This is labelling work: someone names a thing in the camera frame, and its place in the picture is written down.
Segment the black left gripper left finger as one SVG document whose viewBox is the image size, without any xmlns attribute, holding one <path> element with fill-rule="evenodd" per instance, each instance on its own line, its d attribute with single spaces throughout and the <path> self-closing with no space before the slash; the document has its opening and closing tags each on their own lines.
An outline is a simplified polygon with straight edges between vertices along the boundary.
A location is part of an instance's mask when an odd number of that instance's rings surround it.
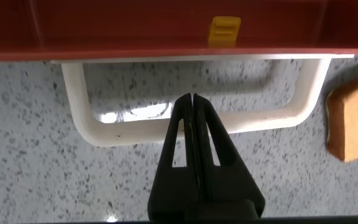
<svg viewBox="0 0 358 224">
<path fill-rule="evenodd" d="M 186 166 L 173 167 L 179 122 L 184 123 Z M 152 222 L 182 222 L 189 207 L 200 201 L 198 140 L 191 94 L 176 100 L 147 204 Z"/>
</svg>

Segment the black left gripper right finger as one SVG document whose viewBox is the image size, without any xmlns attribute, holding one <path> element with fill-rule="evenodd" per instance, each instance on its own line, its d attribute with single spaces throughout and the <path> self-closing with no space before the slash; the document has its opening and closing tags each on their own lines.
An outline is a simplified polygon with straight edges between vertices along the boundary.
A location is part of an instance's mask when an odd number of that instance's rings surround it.
<svg viewBox="0 0 358 224">
<path fill-rule="evenodd" d="M 257 220 L 265 199 L 210 101 L 193 98 L 200 150 L 202 216 L 217 220 Z"/>
</svg>

